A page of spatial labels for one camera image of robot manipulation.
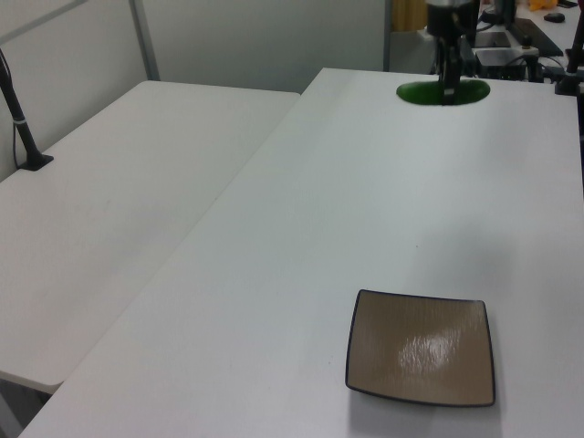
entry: black cable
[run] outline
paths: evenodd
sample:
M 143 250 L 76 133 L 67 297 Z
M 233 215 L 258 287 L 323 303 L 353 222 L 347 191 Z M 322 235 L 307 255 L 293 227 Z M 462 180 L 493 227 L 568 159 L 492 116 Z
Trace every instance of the black cable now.
M 473 34 L 478 34 L 479 32 L 485 32 L 486 30 L 490 29 L 491 27 L 494 27 L 497 25 L 497 23 L 491 23 L 490 25 L 485 26 L 485 27 L 481 27 L 480 29 L 475 29 L 475 30 L 467 29 L 460 24 L 460 17 L 455 12 L 453 12 L 453 22 L 454 22 L 454 25 L 456 26 L 456 28 L 458 30 L 460 30 L 465 35 L 473 35 Z
M 16 124 L 12 123 L 12 158 L 15 161 L 16 169 L 20 169 L 18 165 L 18 160 L 16 159 Z
M 548 66 L 541 64 L 540 62 L 538 62 L 537 65 L 542 67 L 545 71 L 547 71 L 547 73 L 549 73 L 550 75 L 549 79 L 551 80 L 552 84 L 554 82 L 558 82 L 558 75 L 556 75 L 556 73 L 553 70 L 551 70 Z
M 545 58 L 545 59 L 549 59 L 550 61 L 554 61 L 556 64 L 558 64 L 558 65 L 560 66 L 560 68 L 561 68 L 562 70 L 565 70 L 565 69 L 564 69 L 564 66 L 562 66 L 562 65 L 559 63 L 559 61 L 558 61 L 557 59 L 554 59 L 554 58 L 552 58 L 552 57 L 544 57 L 544 58 Z
M 8 73 L 8 79 L 10 79 L 10 85 L 12 85 L 12 72 L 10 71 L 10 66 L 8 66 L 8 61 L 6 61 L 6 58 L 4 56 L 4 52 L 2 51 L 2 48 L 0 48 L 0 59 L 2 60 L 2 63 L 4 64 L 4 67 L 6 68 L 6 73 Z
M 511 59 L 509 62 L 507 62 L 507 63 L 506 63 L 504 66 L 503 66 L 503 68 L 505 68 L 505 67 L 509 67 L 511 64 L 513 64 L 514 62 L 517 62 L 519 59 L 523 59 L 523 60 L 525 60 L 525 59 L 528 59 L 528 58 L 530 58 L 530 57 L 534 57 L 534 56 L 533 56 L 533 55 L 520 55 L 520 56 L 518 56 L 518 57 L 516 57 L 516 58 L 513 58 L 513 59 Z

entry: white wall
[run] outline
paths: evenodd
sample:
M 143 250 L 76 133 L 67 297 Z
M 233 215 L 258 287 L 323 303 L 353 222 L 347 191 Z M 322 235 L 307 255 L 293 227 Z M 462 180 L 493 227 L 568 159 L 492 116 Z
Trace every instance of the white wall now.
M 302 92 L 382 70 L 385 0 L 141 0 L 161 80 Z
M 41 151 L 146 79 L 127 0 L 88 0 L 2 49 Z M 18 150 L 22 162 L 19 139 Z M 13 171 L 12 117 L 0 99 L 0 181 Z

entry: table surface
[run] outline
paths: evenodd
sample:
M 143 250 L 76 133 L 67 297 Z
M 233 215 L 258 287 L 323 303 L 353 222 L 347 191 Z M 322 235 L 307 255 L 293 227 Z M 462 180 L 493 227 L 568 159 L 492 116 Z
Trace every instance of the table surface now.
M 0 379 L 52 392 L 298 95 L 144 82 L 0 184 Z
M 566 17 L 566 21 L 563 23 L 550 23 L 544 20 L 544 16 L 552 12 L 560 12 Z M 529 18 L 533 21 L 562 51 L 565 51 L 567 48 L 572 48 L 574 36 L 576 35 L 576 27 L 580 18 L 579 7 L 566 9 L 556 6 L 551 10 L 539 9 L 532 12 L 527 6 L 521 5 L 517 8 L 517 16 L 520 18 Z M 564 56 L 563 59 L 565 59 L 565 65 L 567 65 L 568 58 Z
M 579 436 L 576 101 L 423 108 L 415 79 L 323 70 L 22 437 Z M 347 389 L 361 288 L 483 300 L 495 406 Z

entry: orange object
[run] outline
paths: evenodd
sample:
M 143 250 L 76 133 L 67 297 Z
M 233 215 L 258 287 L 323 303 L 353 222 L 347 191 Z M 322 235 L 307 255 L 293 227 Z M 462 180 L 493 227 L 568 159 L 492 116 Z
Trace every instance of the orange object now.
M 551 9 L 558 5 L 558 0 L 529 0 L 529 10 Z

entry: brown ceramic plate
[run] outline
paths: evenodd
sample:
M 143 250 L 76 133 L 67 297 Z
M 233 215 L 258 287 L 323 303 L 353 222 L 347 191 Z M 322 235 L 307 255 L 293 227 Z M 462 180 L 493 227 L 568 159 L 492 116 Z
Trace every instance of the brown ceramic plate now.
M 361 290 L 345 383 L 355 391 L 404 402 L 493 405 L 495 373 L 485 303 Z

